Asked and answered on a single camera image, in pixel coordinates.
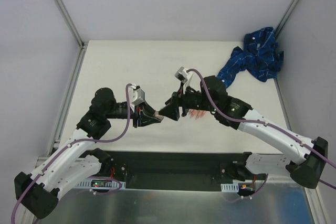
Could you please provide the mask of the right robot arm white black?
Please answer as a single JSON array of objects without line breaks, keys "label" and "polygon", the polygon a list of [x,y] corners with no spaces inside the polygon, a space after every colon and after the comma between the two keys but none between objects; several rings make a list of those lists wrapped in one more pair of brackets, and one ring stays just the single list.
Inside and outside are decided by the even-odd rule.
[{"label": "right robot arm white black", "polygon": [[317,187],[328,155],[325,139],[312,140],[273,124],[251,105],[229,96],[225,85],[215,76],[205,77],[200,87],[196,91],[183,80],[159,115],[178,121],[190,109],[209,111],[220,124],[250,134],[280,151],[280,154],[250,153],[246,161],[236,166],[240,178],[276,174],[288,176],[305,188]]}]

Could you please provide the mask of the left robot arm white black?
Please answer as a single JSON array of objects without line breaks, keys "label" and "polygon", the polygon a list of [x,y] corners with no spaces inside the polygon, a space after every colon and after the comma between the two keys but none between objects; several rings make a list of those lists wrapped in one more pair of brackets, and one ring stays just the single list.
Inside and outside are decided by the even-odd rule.
[{"label": "left robot arm white black", "polygon": [[64,144],[29,174],[19,173],[14,179],[17,203],[37,219],[44,219],[61,198],[90,176],[110,179],[116,167],[107,152],[92,147],[104,143],[102,137],[111,128],[111,119],[125,119],[122,133],[111,139],[115,142],[126,134],[129,126],[144,127],[161,123],[163,116],[147,104],[144,91],[134,84],[125,88],[126,101],[118,103],[110,88],[95,92],[88,112],[80,119]]}]

